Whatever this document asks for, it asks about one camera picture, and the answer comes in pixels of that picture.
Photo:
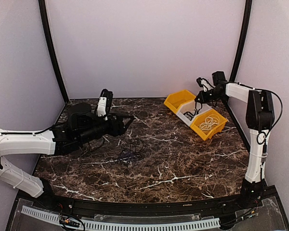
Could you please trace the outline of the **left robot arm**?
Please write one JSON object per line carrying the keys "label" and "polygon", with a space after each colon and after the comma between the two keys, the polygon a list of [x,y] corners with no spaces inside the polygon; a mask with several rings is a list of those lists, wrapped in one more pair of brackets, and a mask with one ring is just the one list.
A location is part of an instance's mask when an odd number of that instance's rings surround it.
{"label": "left robot arm", "polygon": [[10,163],[7,155],[44,154],[65,155],[78,150],[92,140],[104,135],[123,135],[134,116],[111,113],[108,106],[78,103],[67,112],[65,122],[52,125],[42,131],[8,131],[0,129],[0,180],[39,198],[48,210],[58,206],[58,198],[52,195],[47,180],[34,177]]}

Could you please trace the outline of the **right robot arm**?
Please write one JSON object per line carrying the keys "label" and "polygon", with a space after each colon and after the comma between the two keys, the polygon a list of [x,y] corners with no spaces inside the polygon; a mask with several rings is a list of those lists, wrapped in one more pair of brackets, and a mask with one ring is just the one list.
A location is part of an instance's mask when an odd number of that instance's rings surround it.
{"label": "right robot arm", "polygon": [[283,110],[275,119],[273,95],[270,90],[253,88],[239,82],[229,82],[222,71],[212,74],[213,83],[205,78],[196,79],[202,90],[195,102],[209,103],[215,100],[234,98],[247,104],[246,124],[250,130],[250,157],[245,180],[258,183],[264,179],[264,168],[267,158],[267,146],[270,132],[282,116]]}

